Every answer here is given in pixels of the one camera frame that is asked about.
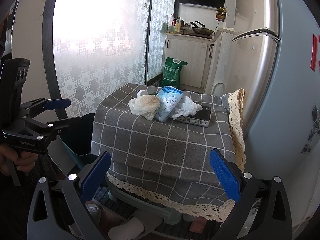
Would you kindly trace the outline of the person's left hand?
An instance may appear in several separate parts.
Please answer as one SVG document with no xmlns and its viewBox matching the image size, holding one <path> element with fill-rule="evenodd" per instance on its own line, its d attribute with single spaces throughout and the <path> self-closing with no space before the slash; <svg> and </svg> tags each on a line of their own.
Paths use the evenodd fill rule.
<svg viewBox="0 0 320 240">
<path fill-rule="evenodd" d="M 10 175 L 7 161 L 11 160 L 17 166 L 17 170 L 29 172 L 34 168 L 38 157 L 38 154 L 30 152 L 22 152 L 19 157 L 12 148 L 7 145 L 1 145 L 1 171 L 6 175 Z"/>
</svg>

